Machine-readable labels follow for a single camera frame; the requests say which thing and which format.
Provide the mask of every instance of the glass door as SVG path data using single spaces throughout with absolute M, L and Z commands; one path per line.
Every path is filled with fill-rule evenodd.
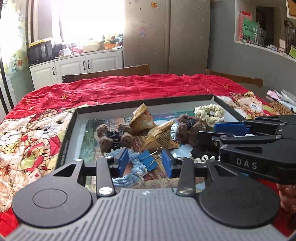
M 34 90 L 27 58 L 27 0 L 3 0 L 0 16 L 0 63 L 3 87 L 13 108 Z

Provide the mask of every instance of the window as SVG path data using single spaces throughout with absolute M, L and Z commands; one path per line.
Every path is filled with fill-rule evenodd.
M 102 39 L 124 31 L 124 0 L 63 0 L 61 37 L 65 42 Z

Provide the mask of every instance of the white mug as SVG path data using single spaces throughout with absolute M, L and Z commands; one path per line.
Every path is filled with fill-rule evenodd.
M 71 54 L 71 50 L 69 48 L 62 49 L 61 51 L 59 51 L 59 56 L 64 56 L 69 54 Z

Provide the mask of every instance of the chair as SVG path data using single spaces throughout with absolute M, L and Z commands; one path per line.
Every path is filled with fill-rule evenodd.
M 246 84 L 253 84 L 261 88 L 263 86 L 263 80 L 262 79 L 257 79 L 257 78 L 248 78 L 248 77 L 243 77 L 243 76 L 237 76 L 237 75 L 231 75 L 231 74 L 224 74 L 224 73 L 219 73 L 215 72 L 209 69 L 206 69 L 206 75 L 217 75 L 221 77 L 225 77 L 227 79 L 230 79 L 236 83 L 246 83 Z
M 130 75 L 149 75 L 150 68 L 149 64 L 142 64 L 137 66 L 125 67 L 120 69 L 112 69 L 112 70 L 105 70 L 93 73 L 86 73 L 86 74 L 73 74 L 73 75 L 64 75 L 62 83 L 72 83 L 82 79 L 93 79 L 93 78 L 100 78 L 100 77 L 107 77 L 107 76 L 130 76 Z

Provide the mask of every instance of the cabinet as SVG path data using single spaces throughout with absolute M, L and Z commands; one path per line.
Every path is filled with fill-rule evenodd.
M 84 74 L 87 73 L 87 64 L 85 56 L 75 56 L 71 58 L 55 61 L 57 69 L 57 80 L 62 83 L 62 77 L 68 74 Z
M 89 73 L 123 67 L 122 51 L 86 55 Z
M 35 90 L 58 83 L 54 62 L 32 67 L 30 71 Z

